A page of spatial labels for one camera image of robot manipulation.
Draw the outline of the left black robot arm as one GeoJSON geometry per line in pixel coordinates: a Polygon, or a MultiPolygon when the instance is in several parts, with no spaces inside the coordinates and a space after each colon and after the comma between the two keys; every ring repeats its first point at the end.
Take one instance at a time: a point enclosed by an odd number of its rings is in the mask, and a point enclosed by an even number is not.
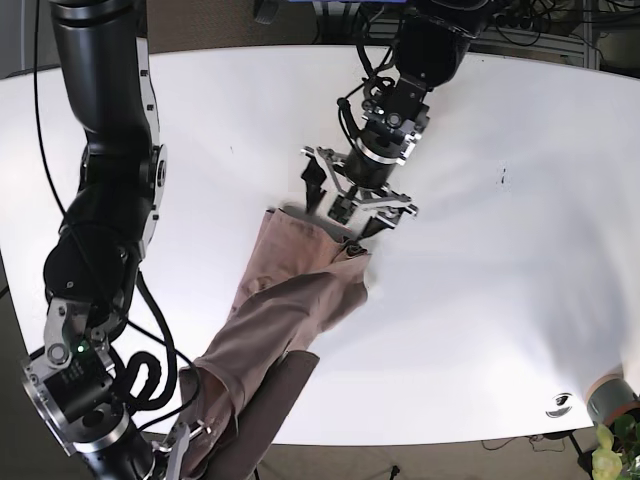
{"type": "Polygon", "coordinates": [[[337,100],[338,123],[350,150],[306,147],[308,163],[303,219],[329,235],[349,240],[371,238],[395,229],[419,209],[412,198],[389,184],[406,163],[429,123],[428,93],[450,81],[471,42],[499,10],[496,1],[408,1],[389,51],[372,65],[362,40],[356,43],[365,75],[358,125],[350,97],[337,100]]]}

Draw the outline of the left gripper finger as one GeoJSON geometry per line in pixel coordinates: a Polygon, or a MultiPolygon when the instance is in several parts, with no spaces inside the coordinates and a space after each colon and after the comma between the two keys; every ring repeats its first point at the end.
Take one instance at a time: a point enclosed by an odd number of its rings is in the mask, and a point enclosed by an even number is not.
{"type": "Polygon", "coordinates": [[[315,213],[326,194],[323,184],[327,175],[317,162],[309,162],[301,174],[301,179],[306,187],[305,212],[315,213]]]}

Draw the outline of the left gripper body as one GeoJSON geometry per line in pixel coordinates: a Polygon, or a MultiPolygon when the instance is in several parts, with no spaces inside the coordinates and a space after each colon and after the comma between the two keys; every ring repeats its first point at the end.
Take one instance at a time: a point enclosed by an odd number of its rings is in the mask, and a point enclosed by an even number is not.
{"type": "Polygon", "coordinates": [[[391,165],[366,162],[358,157],[356,148],[344,155],[332,149],[306,146],[301,154],[307,164],[317,162],[327,175],[323,200],[315,213],[306,213],[304,206],[305,215],[331,232],[365,240],[395,229],[405,216],[418,214],[419,208],[410,196],[388,185],[391,165]]]}

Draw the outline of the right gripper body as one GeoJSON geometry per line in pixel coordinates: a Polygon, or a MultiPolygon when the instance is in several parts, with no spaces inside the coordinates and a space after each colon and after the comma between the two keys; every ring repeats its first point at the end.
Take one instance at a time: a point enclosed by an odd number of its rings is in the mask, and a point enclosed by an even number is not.
{"type": "Polygon", "coordinates": [[[162,441],[151,442],[155,465],[150,478],[178,480],[190,443],[211,433],[212,428],[201,420],[191,425],[182,421],[176,423],[162,441]]]}

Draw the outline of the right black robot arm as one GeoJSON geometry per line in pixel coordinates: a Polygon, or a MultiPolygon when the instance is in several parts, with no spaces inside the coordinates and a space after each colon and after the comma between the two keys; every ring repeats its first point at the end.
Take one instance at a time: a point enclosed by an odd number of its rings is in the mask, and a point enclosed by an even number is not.
{"type": "Polygon", "coordinates": [[[71,109],[84,129],[79,187],[43,269],[42,346],[23,387],[68,455],[97,479],[176,479],[203,424],[145,439],[136,413],[168,409],[184,355],[140,271],[159,220],[167,149],[142,1],[54,1],[71,109]]]}

